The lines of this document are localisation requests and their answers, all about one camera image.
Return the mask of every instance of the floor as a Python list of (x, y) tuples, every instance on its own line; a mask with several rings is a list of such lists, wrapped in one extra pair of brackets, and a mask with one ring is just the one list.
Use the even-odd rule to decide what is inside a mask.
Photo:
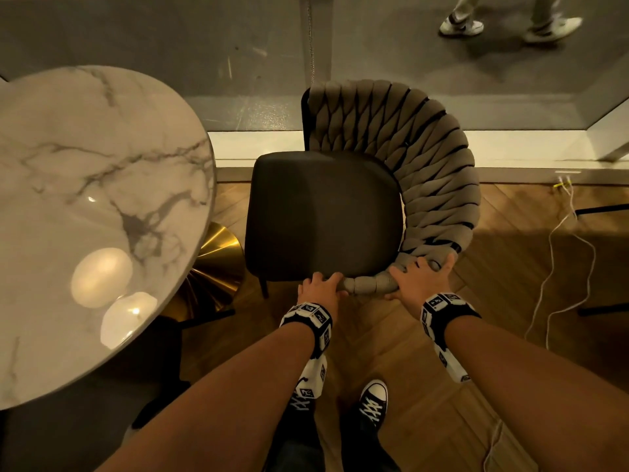
[[(214, 220), (244, 242), (250, 186), (220, 184)], [(548, 232), (561, 218), (566, 198), (549, 186), (481, 186), (481, 223), (452, 274), (452, 289), (488, 321), (523, 335), (550, 271)], [(577, 186), (577, 208), (629, 202), (629, 188)], [(629, 301), (622, 278), (629, 266), (629, 212), (584, 216), (578, 230), (597, 248), (588, 305)], [(531, 340), (543, 344), (546, 316), (582, 299), (592, 253), (566, 230), (554, 237), (556, 271), (548, 283)], [(247, 275), (235, 300), (237, 313), (185, 331), (182, 375), (197, 380), (278, 324), (295, 302), (296, 285), (272, 283), (263, 300)], [(328, 471), (341, 471), (338, 407), (356, 400), (374, 377), (389, 385), (390, 404), (380, 438), (405, 472), (481, 470), (496, 418), (473, 384), (454, 384), (418, 323), (397, 302), (349, 298), (327, 354), (329, 374), (316, 420)], [(629, 391), (629, 315), (553, 318), (550, 348)], [(507, 431), (489, 470), (536, 471)]]
[[(486, 31), (466, 40), (436, 33), (456, 0), (310, 1), (317, 80), (405, 82), (465, 129), (582, 129), (629, 96), (629, 0), (563, 0), (584, 24), (549, 48), (520, 40), (533, 0), (482, 0)], [(307, 11), (306, 0), (0, 0), (0, 75), (115, 65), (173, 87), (209, 131), (299, 130)], [(582, 106), (614, 70), (609, 100)]]

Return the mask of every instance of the hand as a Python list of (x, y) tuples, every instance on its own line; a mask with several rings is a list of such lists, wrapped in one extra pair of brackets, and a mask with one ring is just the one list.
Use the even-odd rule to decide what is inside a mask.
[(306, 278), (303, 285), (297, 286), (297, 303), (318, 303), (328, 310), (332, 316), (332, 323), (336, 323), (338, 317), (338, 301), (347, 296), (346, 291), (336, 291), (338, 282), (343, 279), (343, 274), (336, 272), (326, 281), (319, 272), (313, 274), (312, 280)]
[(433, 271), (424, 257), (406, 267), (406, 273), (390, 267), (389, 273), (397, 281), (399, 289), (384, 295), (387, 300), (399, 300), (417, 320), (421, 319), (424, 302), (437, 293), (451, 291), (448, 275), (454, 266), (454, 254), (448, 255), (445, 265), (438, 272)]

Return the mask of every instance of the herringbone wood floor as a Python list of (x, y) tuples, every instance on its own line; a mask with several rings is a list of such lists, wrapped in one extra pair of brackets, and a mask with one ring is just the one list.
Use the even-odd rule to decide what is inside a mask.
[[(214, 220), (244, 243), (249, 184), (220, 184)], [(565, 198), (548, 186), (482, 186), (481, 224), (452, 274), (452, 288), (488, 321), (523, 335), (540, 283), (550, 272), (548, 232)], [(629, 202), (624, 187), (576, 187), (577, 208)], [(598, 260), (588, 305), (629, 301), (629, 212), (582, 217), (579, 231)], [(548, 283), (531, 340), (543, 344), (546, 316), (579, 301), (586, 290), (590, 249), (563, 231), (554, 237), (556, 270)], [(237, 313), (184, 334), (182, 376), (196, 380), (272, 331), (294, 304), (296, 284), (269, 285), (263, 300), (247, 274), (235, 300)], [(396, 301), (344, 301), (327, 353), (329, 374), (316, 419), (328, 471), (342, 470), (338, 408), (357, 398), (364, 383), (382, 377), (390, 404), (383, 446), (404, 472), (481, 470), (495, 414), (473, 384), (452, 383), (422, 328)], [(550, 347), (629, 391), (629, 313), (553, 318)], [(509, 432), (496, 448), (492, 471), (536, 471)]]

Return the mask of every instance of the person's left hand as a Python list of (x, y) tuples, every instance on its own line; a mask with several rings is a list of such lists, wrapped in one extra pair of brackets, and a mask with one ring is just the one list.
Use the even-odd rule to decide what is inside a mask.
[(312, 280), (306, 278), (303, 285), (297, 286), (297, 303), (318, 303), (328, 310), (332, 316), (332, 323), (336, 323), (338, 317), (338, 301), (348, 296), (346, 291), (336, 291), (338, 282), (343, 279), (343, 274), (336, 272), (326, 281), (319, 272), (313, 274)]

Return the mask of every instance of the round marble table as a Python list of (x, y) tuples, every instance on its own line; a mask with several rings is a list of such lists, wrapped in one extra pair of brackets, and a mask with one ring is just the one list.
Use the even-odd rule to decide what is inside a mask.
[(207, 229), (207, 132), (162, 82), (111, 67), (0, 85), (0, 409), (133, 340)]

